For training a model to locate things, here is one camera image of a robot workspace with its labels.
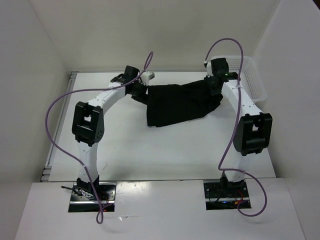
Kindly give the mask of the black shorts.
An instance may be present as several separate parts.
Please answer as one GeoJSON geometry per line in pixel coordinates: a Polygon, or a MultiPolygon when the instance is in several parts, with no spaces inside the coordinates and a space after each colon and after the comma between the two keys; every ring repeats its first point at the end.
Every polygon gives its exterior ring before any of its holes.
{"type": "Polygon", "coordinates": [[[221,104],[222,94],[211,95],[208,84],[198,80],[187,84],[148,87],[148,127],[165,127],[205,117],[221,104]]]}

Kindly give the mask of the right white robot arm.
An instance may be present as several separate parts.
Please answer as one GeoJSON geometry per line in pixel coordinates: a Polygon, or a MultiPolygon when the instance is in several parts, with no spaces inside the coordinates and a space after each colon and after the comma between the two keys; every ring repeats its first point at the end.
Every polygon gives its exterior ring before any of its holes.
{"type": "Polygon", "coordinates": [[[245,183],[250,163],[269,146],[273,118],[260,110],[241,84],[240,76],[229,70],[226,58],[212,58],[205,64],[204,80],[212,95],[223,94],[236,112],[236,127],[229,147],[234,147],[237,158],[231,168],[222,172],[219,191],[230,197],[245,183]]]}

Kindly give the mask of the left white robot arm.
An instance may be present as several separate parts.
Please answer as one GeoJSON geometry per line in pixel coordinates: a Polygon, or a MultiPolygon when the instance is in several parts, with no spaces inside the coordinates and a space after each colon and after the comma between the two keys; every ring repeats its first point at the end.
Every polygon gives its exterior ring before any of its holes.
{"type": "Polygon", "coordinates": [[[78,143],[79,160],[83,167],[76,180],[75,192],[78,195],[94,200],[100,194],[97,154],[98,144],[105,133],[105,113],[126,95],[143,102],[149,82],[154,77],[153,72],[140,73],[137,68],[128,65],[123,73],[110,81],[108,90],[75,105],[71,131],[78,143]]]}

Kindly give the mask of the white plastic basket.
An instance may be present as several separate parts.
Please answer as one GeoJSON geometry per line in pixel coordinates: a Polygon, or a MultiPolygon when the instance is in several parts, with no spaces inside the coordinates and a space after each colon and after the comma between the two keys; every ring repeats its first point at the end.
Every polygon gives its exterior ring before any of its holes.
{"type": "MultiPolygon", "coordinates": [[[[225,57],[230,72],[239,72],[241,64],[240,55],[228,55],[225,57]]],[[[267,99],[267,93],[255,61],[249,57],[243,57],[240,79],[246,92],[254,103],[263,102],[267,99]]]]}

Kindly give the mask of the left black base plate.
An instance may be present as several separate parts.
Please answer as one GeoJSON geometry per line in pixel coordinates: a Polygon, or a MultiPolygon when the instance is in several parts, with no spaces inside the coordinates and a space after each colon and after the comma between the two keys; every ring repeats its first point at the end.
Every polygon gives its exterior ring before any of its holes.
{"type": "MultiPolygon", "coordinates": [[[[115,211],[116,184],[103,182],[100,183],[98,196],[103,207],[103,212],[115,211]]],[[[97,213],[99,204],[93,194],[84,193],[78,190],[77,184],[74,183],[71,188],[69,201],[69,213],[97,213]]]]}

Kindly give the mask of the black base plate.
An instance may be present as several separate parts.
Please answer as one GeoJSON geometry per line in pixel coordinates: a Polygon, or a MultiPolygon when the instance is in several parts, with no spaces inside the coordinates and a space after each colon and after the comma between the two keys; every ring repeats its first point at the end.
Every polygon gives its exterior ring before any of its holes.
{"type": "MultiPolygon", "coordinates": [[[[98,196],[103,207],[103,212],[115,211],[116,184],[103,182],[100,183],[98,196]]],[[[71,188],[69,201],[69,213],[97,213],[99,204],[93,194],[84,193],[78,190],[77,184],[74,183],[71,188]]]]}
{"type": "Polygon", "coordinates": [[[251,209],[247,184],[242,182],[240,186],[223,188],[218,181],[204,182],[204,197],[206,210],[233,210],[251,209]]]}

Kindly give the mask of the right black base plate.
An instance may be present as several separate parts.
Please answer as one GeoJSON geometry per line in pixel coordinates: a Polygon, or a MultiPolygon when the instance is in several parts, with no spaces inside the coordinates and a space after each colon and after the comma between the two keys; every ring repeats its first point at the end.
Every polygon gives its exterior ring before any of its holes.
{"type": "Polygon", "coordinates": [[[204,182],[204,197],[206,210],[233,210],[251,209],[247,184],[242,182],[240,186],[223,188],[218,181],[204,182]]]}

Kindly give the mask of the aluminium table edge rail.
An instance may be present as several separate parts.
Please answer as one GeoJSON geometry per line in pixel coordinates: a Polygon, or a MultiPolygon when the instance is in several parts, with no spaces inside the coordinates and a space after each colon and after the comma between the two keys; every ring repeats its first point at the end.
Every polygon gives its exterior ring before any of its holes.
{"type": "MultiPolygon", "coordinates": [[[[58,144],[59,142],[59,139],[62,133],[63,124],[67,114],[68,105],[70,103],[71,97],[67,93],[73,90],[78,73],[79,73],[78,71],[72,71],[70,73],[66,92],[63,94],[63,96],[59,96],[58,100],[54,100],[53,101],[54,104],[50,104],[50,106],[52,105],[52,107],[50,108],[50,111],[48,114],[48,118],[47,118],[48,121],[51,120],[51,117],[53,116],[54,108],[57,107],[57,109],[59,110],[59,116],[56,121],[55,130],[54,132],[50,133],[52,140],[56,144],[58,144]]],[[[57,149],[56,146],[50,141],[50,148],[47,154],[46,162],[44,164],[44,167],[41,173],[40,182],[47,183],[50,181],[50,175],[51,175],[52,168],[55,163],[55,158],[58,152],[60,152],[60,150],[57,149]]]]}

